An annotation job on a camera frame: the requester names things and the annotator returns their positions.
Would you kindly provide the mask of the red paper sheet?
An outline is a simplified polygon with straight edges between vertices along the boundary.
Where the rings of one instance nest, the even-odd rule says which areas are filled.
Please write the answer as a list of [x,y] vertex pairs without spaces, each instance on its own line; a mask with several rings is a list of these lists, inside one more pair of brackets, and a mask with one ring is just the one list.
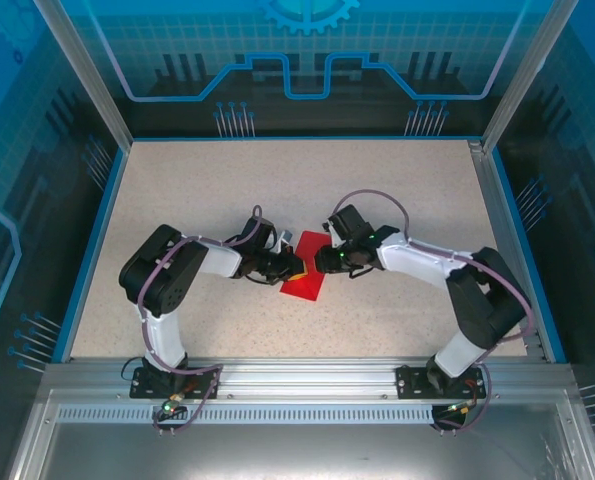
[[316,301],[324,281],[324,274],[317,271],[315,254],[324,245],[330,245],[330,237],[326,233],[304,231],[297,243],[295,254],[306,265],[308,275],[300,281],[284,283],[280,292],[293,297]]

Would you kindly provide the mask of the blue printed panel with gear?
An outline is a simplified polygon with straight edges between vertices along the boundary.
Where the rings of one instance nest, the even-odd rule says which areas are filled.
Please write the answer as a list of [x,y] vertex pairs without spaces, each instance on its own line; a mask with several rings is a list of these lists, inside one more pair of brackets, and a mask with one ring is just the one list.
[[471,137],[553,0],[59,0],[130,133]]

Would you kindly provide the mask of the blue printed side panel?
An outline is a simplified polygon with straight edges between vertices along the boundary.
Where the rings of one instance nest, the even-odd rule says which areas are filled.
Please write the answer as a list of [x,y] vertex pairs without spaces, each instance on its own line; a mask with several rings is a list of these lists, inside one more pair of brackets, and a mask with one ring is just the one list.
[[595,0],[578,0],[497,149],[514,192],[545,193],[524,231],[595,433]]
[[70,331],[122,157],[34,0],[0,0],[0,480]]

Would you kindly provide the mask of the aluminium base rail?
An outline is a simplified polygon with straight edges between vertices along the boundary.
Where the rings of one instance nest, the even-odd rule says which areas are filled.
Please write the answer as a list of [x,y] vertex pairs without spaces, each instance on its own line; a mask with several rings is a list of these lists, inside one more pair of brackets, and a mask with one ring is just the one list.
[[[217,399],[239,403],[392,403],[395,369],[423,367],[419,358],[224,359]],[[490,398],[496,403],[551,403],[575,396],[567,364],[533,362],[528,357],[487,360]],[[125,402],[129,383],[117,359],[75,360],[46,368],[38,394],[55,401]]]

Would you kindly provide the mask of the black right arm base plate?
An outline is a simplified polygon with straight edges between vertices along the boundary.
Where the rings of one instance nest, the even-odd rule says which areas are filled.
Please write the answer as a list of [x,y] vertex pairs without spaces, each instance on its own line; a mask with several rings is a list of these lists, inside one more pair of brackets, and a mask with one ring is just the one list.
[[471,367],[456,378],[441,370],[402,365],[395,370],[395,387],[400,400],[486,399],[483,370]]

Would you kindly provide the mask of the aluminium side rail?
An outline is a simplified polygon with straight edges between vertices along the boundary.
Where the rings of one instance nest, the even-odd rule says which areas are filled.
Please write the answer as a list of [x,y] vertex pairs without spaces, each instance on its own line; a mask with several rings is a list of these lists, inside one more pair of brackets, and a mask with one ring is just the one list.
[[535,320],[532,332],[522,338],[531,361],[552,361],[548,339],[544,338],[541,308],[520,245],[519,236],[494,161],[477,140],[468,140],[476,176],[486,205],[497,250],[505,259],[531,303]]

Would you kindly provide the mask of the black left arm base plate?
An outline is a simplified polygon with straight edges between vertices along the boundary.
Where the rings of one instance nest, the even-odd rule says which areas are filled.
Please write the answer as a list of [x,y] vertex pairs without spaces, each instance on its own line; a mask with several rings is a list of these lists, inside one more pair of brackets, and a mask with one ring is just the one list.
[[213,379],[213,373],[178,375],[139,367],[133,372],[129,397],[163,400],[181,394],[184,399],[201,400],[210,390]]

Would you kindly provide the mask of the aluminium frame post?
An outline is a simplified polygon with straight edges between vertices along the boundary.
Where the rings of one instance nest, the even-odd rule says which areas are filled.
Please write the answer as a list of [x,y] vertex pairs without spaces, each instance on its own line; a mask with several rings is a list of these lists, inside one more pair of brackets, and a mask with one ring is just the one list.
[[501,98],[481,140],[481,151],[491,156],[521,101],[543,68],[579,0],[553,0],[523,60]]
[[33,0],[118,147],[130,153],[133,137],[93,59],[59,0]]

